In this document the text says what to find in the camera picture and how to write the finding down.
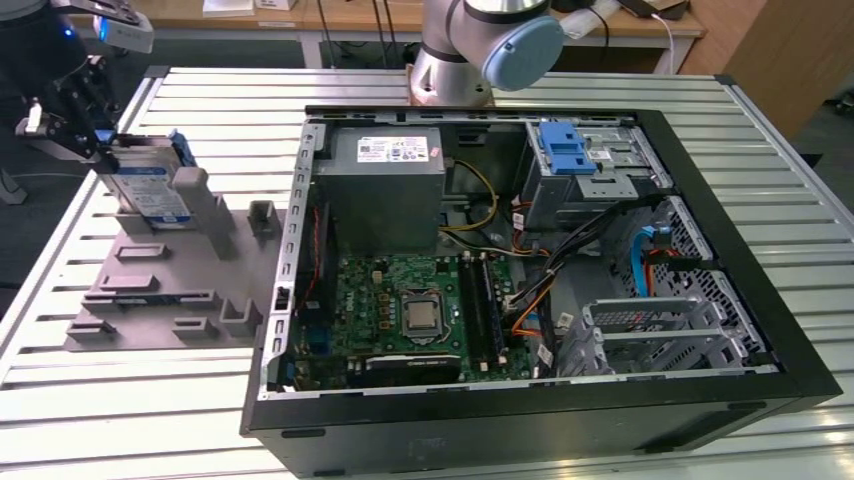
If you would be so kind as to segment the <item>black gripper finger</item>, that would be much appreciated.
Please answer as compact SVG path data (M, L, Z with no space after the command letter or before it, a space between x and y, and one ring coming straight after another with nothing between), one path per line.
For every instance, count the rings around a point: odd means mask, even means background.
M48 89L45 108L85 130L93 130L101 143L115 135L115 91L108 62L89 56L83 66Z
M25 101L28 112L16 124L16 137L56 159L77 161L97 174L111 174L112 155L95 131L49 113L36 97Z

